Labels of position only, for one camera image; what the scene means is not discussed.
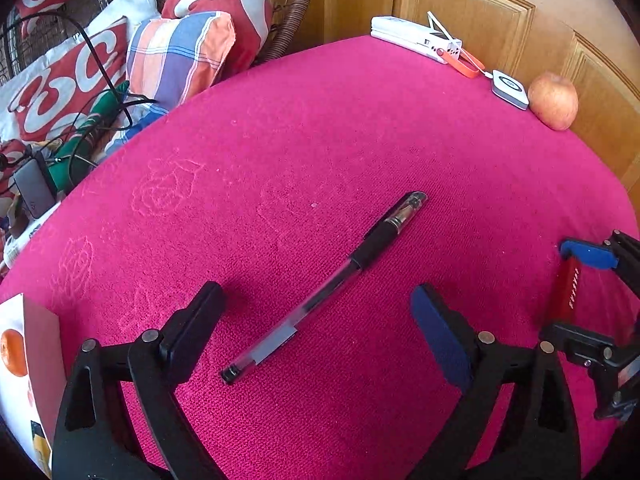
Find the pink tablecloth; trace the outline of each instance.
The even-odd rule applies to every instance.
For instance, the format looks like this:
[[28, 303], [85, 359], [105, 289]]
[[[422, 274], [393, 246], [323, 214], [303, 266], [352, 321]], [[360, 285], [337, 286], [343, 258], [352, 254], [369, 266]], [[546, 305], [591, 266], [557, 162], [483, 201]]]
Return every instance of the pink tablecloth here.
[[[218, 371], [415, 189], [430, 202], [393, 247], [225, 386]], [[85, 338], [132, 340], [217, 280], [228, 312], [177, 396], [229, 478], [394, 480], [457, 395], [410, 316], [414, 286], [433, 283], [477, 330], [532, 346], [558, 241], [613, 228], [638, 236], [624, 189], [574, 134], [496, 98], [487, 79], [357, 38], [249, 70], [153, 124], [66, 199], [0, 294], [60, 316], [69, 366]], [[628, 291], [611, 273], [583, 283], [577, 322], [623, 338], [638, 309]], [[614, 426], [593, 420], [585, 371], [566, 372], [586, 470]]]

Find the orange wrist strap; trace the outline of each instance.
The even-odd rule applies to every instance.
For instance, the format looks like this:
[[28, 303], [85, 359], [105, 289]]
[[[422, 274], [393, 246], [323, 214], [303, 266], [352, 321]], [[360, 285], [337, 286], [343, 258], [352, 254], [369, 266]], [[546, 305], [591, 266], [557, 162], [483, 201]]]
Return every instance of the orange wrist strap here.
[[462, 63], [462, 61], [453, 57], [446, 50], [440, 48], [436, 52], [438, 53], [438, 56], [444, 59], [444, 61], [449, 63], [453, 68], [455, 68], [458, 72], [466, 77], [477, 77], [484, 70], [484, 65], [482, 64], [482, 62], [469, 54], [464, 48], [460, 49], [460, 57], [471, 63], [473, 67], [469, 67], [466, 64]]

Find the green fabric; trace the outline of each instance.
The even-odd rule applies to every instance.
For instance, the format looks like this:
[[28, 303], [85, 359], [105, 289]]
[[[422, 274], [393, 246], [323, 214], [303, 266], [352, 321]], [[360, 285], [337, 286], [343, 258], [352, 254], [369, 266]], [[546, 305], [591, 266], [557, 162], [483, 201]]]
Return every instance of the green fabric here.
[[[124, 81], [116, 86], [116, 90], [120, 93], [126, 92], [129, 89], [129, 81]], [[56, 158], [62, 158], [65, 155], [69, 156], [73, 153], [73, 150], [76, 147], [76, 144], [80, 142], [81, 134], [94, 126], [96, 123], [100, 122], [104, 118], [113, 117], [109, 124], [103, 124], [102, 126], [111, 126], [113, 120], [116, 118], [116, 113], [118, 108], [120, 107], [121, 97], [114, 94], [113, 92], [106, 92], [103, 94], [91, 107], [91, 112], [89, 116], [86, 118], [86, 121], [82, 123], [82, 125], [78, 128], [78, 133], [74, 134], [71, 139], [65, 142], [62, 147], [56, 153]], [[82, 144], [78, 146], [78, 150], [76, 154], [90, 160], [91, 153], [94, 150], [94, 145], [88, 139], [82, 141]], [[71, 163], [70, 158], [64, 158], [60, 162], [55, 162], [49, 166], [49, 173], [53, 178], [53, 182], [56, 183], [56, 188], [58, 191], [71, 192], [73, 189], [73, 185], [69, 180], [69, 164]], [[91, 166], [87, 164], [84, 160], [80, 160], [79, 158], [74, 158], [72, 174], [76, 184], [80, 182], [84, 177], [87, 176], [91, 170]]]

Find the pen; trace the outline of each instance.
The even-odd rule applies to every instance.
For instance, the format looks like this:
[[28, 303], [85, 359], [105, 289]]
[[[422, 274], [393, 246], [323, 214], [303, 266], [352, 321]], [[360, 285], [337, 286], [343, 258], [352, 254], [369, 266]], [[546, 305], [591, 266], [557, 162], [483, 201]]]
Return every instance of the pen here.
[[235, 383], [286, 343], [298, 331], [298, 324], [308, 314], [318, 309], [329, 297], [343, 288], [351, 278], [369, 267], [391, 245], [427, 199], [423, 192], [413, 191], [398, 200], [364, 235], [362, 243], [347, 257], [338, 270], [307, 296], [265, 337], [242, 352], [220, 372], [223, 381], [226, 384]]

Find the pen grip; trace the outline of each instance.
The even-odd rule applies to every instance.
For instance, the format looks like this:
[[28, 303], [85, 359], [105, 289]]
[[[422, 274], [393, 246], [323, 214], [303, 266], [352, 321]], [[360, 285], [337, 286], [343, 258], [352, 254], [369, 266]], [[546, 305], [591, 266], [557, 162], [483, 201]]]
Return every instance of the pen grip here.
[[397, 236], [398, 230], [393, 224], [380, 222], [349, 257], [360, 270], [365, 270]]

